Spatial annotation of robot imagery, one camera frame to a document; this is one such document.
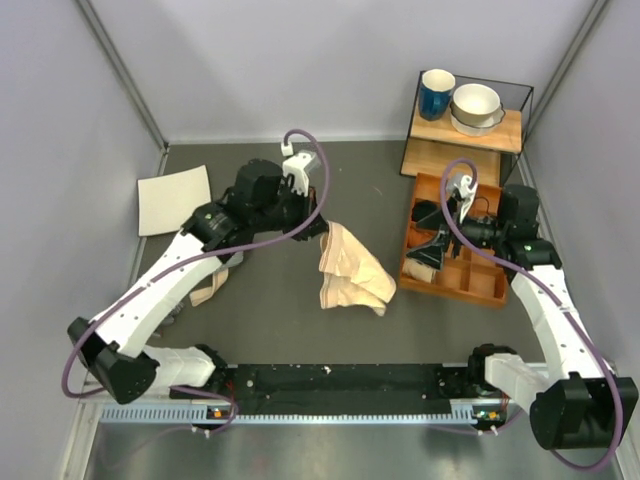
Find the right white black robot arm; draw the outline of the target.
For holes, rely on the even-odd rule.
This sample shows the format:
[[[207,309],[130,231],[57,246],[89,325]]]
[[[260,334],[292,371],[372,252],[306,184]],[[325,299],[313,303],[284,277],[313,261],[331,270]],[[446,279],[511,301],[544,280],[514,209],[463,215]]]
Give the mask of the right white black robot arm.
[[[476,394],[506,393],[527,412],[538,444],[545,450],[618,446],[639,391],[591,352],[591,340],[566,285],[554,245],[538,234],[538,193],[509,185],[494,215],[473,217],[475,191],[469,178],[450,183],[446,204],[417,201],[411,222],[429,237],[406,257],[443,270],[446,257],[463,246],[482,256],[495,255],[531,321],[547,372],[531,369],[511,348],[485,344],[469,359],[466,380]]]

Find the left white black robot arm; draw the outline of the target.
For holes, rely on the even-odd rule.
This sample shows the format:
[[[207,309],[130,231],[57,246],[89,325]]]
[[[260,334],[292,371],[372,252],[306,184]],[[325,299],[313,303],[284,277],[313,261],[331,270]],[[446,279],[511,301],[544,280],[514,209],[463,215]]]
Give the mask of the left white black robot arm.
[[[151,347],[148,341],[205,277],[239,264],[254,237],[281,232],[306,241],[328,230],[309,173],[320,161],[302,151],[282,164],[254,159],[233,186],[197,207],[161,258],[111,307],[74,320],[68,335],[83,366],[119,404],[149,390],[195,387],[216,396],[226,387],[224,363],[211,348]]]

